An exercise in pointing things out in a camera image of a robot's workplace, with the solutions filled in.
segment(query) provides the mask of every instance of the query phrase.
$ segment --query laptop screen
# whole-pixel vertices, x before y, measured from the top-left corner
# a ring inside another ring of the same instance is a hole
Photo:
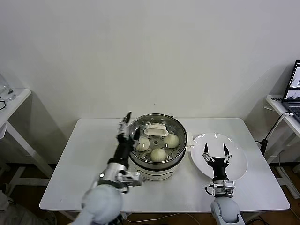
[[[283,101],[300,101],[300,60],[297,60]]]

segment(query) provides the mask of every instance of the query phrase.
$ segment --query floor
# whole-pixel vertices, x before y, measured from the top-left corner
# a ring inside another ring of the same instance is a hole
[[[12,167],[11,171],[5,172],[0,177],[1,183],[9,183],[10,179],[13,177],[19,165],[10,164]],[[271,167],[273,173],[276,177],[278,174],[276,170]],[[300,191],[300,174],[293,173],[292,168],[290,166],[284,166],[284,169],[289,174],[291,180],[294,182],[296,188]],[[34,166],[29,165],[25,170],[23,177],[32,177],[32,178],[45,178],[45,176]],[[39,208],[39,202],[43,196],[46,187],[32,187],[32,186],[17,186],[13,191],[11,197],[14,201],[27,209],[33,212],[38,217],[43,217],[45,211]],[[287,199],[290,202],[291,209],[300,217],[300,199],[293,199],[289,191],[286,187],[282,187]],[[55,212],[57,217],[57,225],[66,225],[71,221],[63,216],[62,214]],[[132,214],[128,217],[131,221],[140,221],[147,219],[160,218],[163,216],[168,216],[171,214]],[[216,221],[212,217],[211,214],[203,213],[203,214],[190,214],[193,216],[201,225],[216,225]],[[270,225],[300,225],[300,221],[293,214],[291,210],[286,211],[276,211],[276,212],[266,212],[263,213],[262,218],[268,222]],[[181,225],[181,224],[189,224],[189,225],[197,225],[192,217],[187,214],[178,214],[170,217],[165,217],[160,220],[155,221],[147,221],[140,223],[130,223],[128,221],[124,221],[124,225]],[[263,222],[257,221],[252,223],[254,225],[263,225]]]

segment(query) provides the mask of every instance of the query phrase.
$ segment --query white plate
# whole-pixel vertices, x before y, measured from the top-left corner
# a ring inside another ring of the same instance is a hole
[[[248,161],[244,150],[229,137],[221,134],[208,133],[194,139],[194,146],[191,149],[192,160],[198,169],[206,176],[213,178],[214,172],[212,167],[207,165],[202,154],[204,153],[205,143],[207,143],[208,153],[211,157],[225,158],[223,144],[232,155],[229,160],[229,166],[225,171],[229,180],[235,181],[244,176],[248,168]]]

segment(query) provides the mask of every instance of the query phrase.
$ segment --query white table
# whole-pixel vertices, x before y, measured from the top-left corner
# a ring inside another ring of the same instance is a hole
[[[268,95],[266,100],[279,115],[287,112],[286,108],[284,108],[284,106],[281,104],[281,95]],[[284,121],[292,129],[292,132],[284,132],[265,153],[265,158],[268,163],[271,163],[278,156],[278,154],[282,152],[282,150],[287,150],[290,146],[299,142],[300,123],[293,116],[284,118]],[[277,179],[279,184],[286,185],[294,198],[300,198],[300,193],[289,179],[287,173],[279,167],[276,167],[276,170],[281,176],[281,178]],[[300,164],[293,168],[293,171],[295,173],[300,172]]]
[[[9,132],[11,136],[24,148],[24,150],[31,156],[33,163],[47,176],[51,177],[53,169],[46,163],[46,161],[26,142],[26,140],[16,131],[16,129],[8,122],[9,117],[18,109],[18,107],[31,94],[29,89],[14,89],[16,98],[12,101],[6,102],[6,107],[0,110],[0,130]],[[0,175],[9,170],[9,166],[0,160]],[[47,186],[49,179],[39,178],[21,178],[25,167],[19,167],[10,184],[12,188],[8,195],[12,193],[16,185],[43,185]]]
[[[78,120],[40,202],[43,210],[80,211],[82,196],[114,154],[120,119]],[[237,142],[248,158],[248,171],[236,181],[234,200],[243,212],[290,208],[271,169],[241,119],[179,119],[194,138],[207,132]],[[123,212],[210,212],[213,197],[204,187],[210,179],[186,153],[178,170],[164,181],[147,181],[124,194]]]

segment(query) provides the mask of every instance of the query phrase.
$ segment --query steamed bun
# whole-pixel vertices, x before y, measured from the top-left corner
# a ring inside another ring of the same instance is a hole
[[[165,146],[166,147],[173,149],[176,148],[179,144],[179,138],[177,135],[174,134],[169,134],[167,137],[164,138]]]
[[[147,137],[140,137],[139,144],[136,147],[138,151],[146,151],[150,146],[150,142]]]
[[[162,162],[166,159],[166,156],[167,154],[163,149],[154,149],[150,154],[153,162]]]

